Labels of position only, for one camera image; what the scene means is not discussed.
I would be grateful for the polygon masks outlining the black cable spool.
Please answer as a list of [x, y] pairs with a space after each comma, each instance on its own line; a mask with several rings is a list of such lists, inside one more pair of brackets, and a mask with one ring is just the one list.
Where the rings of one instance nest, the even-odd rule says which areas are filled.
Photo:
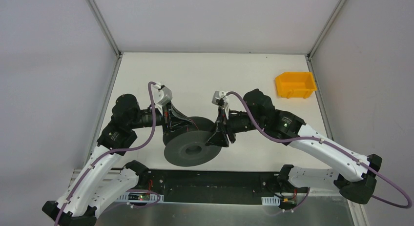
[[207, 163], [221, 151], [219, 146], [206, 146], [214, 122], [204, 117], [190, 117], [193, 125], [163, 135], [165, 159], [176, 166], [191, 167]]

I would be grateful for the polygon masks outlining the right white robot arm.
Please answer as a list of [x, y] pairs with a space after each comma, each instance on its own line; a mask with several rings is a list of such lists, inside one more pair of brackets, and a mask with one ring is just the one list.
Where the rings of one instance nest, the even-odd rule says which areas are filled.
[[319, 188], [338, 191], [349, 201], [366, 204], [373, 196], [376, 172], [382, 159], [361, 155], [335, 143], [315, 131], [300, 117], [276, 109], [269, 96], [254, 89], [240, 98], [244, 111], [229, 108], [229, 92], [217, 91], [212, 103], [218, 116], [208, 146], [228, 147], [237, 133], [258, 130], [271, 141], [301, 150], [325, 163], [328, 168], [303, 168], [284, 165], [277, 175], [277, 185], [284, 192], [293, 188]]

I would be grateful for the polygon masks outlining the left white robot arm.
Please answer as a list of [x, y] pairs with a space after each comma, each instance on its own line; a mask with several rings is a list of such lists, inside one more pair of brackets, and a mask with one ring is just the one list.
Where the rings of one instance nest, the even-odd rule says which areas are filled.
[[163, 126], [166, 132], [172, 132], [175, 119], [178, 120], [179, 127], [194, 124], [189, 117], [173, 110], [169, 96], [161, 93], [157, 97], [154, 99], [150, 95], [151, 105], [146, 110], [140, 109], [132, 94], [123, 94], [117, 98], [111, 120], [101, 132], [97, 145], [79, 176], [58, 200], [47, 201], [42, 207], [42, 211], [56, 226], [93, 226], [125, 192], [133, 187], [143, 189], [148, 185], [149, 176], [145, 173], [147, 167], [138, 161], [130, 161], [116, 178], [99, 188], [112, 167], [126, 152], [133, 149], [132, 144], [137, 139], [135, 129], [151, 128], [149, 137], [135, 148], [137, 150], [152, 140], [157, 126]]

